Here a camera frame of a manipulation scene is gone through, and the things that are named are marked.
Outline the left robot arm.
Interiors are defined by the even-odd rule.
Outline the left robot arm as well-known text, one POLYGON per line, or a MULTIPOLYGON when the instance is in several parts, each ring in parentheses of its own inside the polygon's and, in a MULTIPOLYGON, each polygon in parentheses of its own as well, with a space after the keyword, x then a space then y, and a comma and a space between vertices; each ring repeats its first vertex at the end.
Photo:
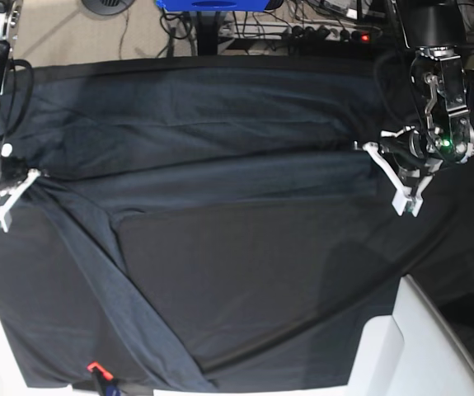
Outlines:
POLYGON ((467 74, 457 50, 467 41, 455 1, 388 1, 387 15, 400 51, 413 52, 408 67, 417 119, 382 132, 371 156, 396 189, 410 195, 444 167, 474 155, 474 129, 467 104, 467 74))

